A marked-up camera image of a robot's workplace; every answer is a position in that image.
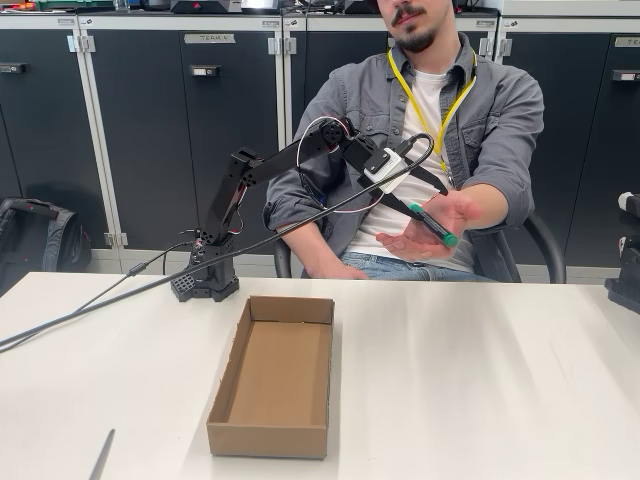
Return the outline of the person's left hand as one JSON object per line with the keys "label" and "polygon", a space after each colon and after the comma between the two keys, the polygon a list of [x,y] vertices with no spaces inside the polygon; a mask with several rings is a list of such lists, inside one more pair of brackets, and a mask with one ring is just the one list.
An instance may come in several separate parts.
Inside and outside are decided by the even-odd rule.
{"label": "person's left hand", "polygon": [[[447,196],[438,194],[424,203],[422,208],[458,240],[462,239],[467,227],[479,220],[483,213],[476,200],[460,192],[452,192]],[[376,240],[390,253],[407,261],[446,259],[454,251],[453,247],[443,244],[418,220],[411,220],[401,234],[379,233]]]}

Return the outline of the person's right hand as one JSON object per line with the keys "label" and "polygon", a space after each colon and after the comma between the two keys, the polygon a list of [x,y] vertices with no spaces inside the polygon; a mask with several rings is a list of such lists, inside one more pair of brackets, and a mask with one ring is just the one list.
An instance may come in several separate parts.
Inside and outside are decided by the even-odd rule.
{"label": "person's right hand", "polygon": [[317,278],[323,279],[348,279],[359,280],[367,279],[368,276],[362,271],[351,265],[343,263],[340,259],[334,258],[320,265]]}

